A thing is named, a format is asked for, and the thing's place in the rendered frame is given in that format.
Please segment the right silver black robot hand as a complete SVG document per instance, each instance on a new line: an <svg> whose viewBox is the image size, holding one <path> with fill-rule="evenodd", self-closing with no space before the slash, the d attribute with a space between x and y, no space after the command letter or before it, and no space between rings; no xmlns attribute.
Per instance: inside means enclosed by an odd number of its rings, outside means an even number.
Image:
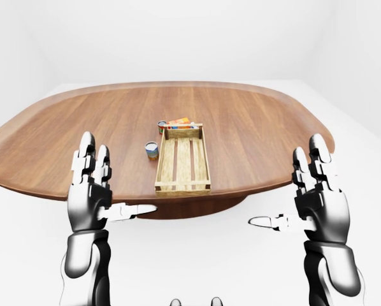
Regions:
<svg viewBox="0 0 381 306"><path fill-rule="evenodd" d="M310 163L301 147L297 147L292 156L298 213L257 216L248 223L275 231L303 230L310 240L345 244L350 227L349 206L345 193L339 188L333 155L319 133L310 137L309 156Z"/></svg>

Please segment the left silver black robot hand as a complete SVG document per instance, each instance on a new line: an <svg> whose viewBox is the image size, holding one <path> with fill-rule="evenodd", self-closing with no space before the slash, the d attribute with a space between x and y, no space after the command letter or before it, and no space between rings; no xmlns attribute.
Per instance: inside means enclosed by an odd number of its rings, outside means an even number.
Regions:
<svg viewBox="0 0 381 306"><path fill-rule="evenodd" d="M84 132L71 166L72 183L68 191L68 216L73 232L101 230L107 221L125 221L157 210L155 205L112 204L108 181L112 176L110 152L101 145L96 150L93 134Z"/></svg>

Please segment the blue and green soup tin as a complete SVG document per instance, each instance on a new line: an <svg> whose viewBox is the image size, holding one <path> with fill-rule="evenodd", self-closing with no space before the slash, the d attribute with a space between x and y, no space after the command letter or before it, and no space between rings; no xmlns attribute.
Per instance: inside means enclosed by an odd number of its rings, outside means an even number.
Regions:
<svg viewBox="0 0 381 306"><path fill-rule="evenodd" d="M158 149L158 144L156 142L146 143L145 150L146 150L147 157L149 160L151 160L151 161L158 160L159 149Z"/></svg>

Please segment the wooden slat tray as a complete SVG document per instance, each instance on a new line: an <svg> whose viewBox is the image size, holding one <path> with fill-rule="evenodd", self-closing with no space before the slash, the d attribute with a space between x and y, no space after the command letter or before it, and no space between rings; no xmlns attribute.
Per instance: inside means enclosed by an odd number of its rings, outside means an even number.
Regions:
<svg viewBox="0 0 381 306"><path fill-rule="evenodd" d="M156 195L204 196L210 194L211 186L203 125L166 124L154 184Z"/></svg>

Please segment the orange printed food box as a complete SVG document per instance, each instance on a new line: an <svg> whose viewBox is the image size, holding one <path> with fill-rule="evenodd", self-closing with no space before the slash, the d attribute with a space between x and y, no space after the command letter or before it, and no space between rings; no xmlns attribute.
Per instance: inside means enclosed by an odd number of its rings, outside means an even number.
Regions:
<svg viewBox="0 0 381 306"><path fill-rule="evenodd" d="M190 121L188 117L182 117L175 120L167 121L168 129L196 129L193 121Z"/></svg>

